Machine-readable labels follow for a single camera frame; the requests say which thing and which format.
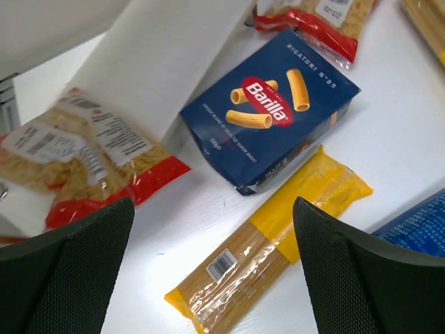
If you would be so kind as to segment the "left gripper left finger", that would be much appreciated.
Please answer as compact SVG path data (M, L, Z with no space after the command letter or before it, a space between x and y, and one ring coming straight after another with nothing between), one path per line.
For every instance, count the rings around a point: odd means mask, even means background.
M1 248L1 332L100 333L134 214L123 198Z

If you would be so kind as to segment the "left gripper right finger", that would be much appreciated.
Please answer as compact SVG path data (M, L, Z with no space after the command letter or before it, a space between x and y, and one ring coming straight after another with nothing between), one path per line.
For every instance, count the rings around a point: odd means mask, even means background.
M301 197L293 223L319 333L444 332L444 259L378 239Z

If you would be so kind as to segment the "red fusilli pasta bag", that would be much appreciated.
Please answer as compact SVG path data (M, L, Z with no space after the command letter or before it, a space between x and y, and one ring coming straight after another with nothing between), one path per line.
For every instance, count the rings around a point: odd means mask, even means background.
M1 244L15 244L119 200L141 205L187 173L132 119L73 88L1 137Z

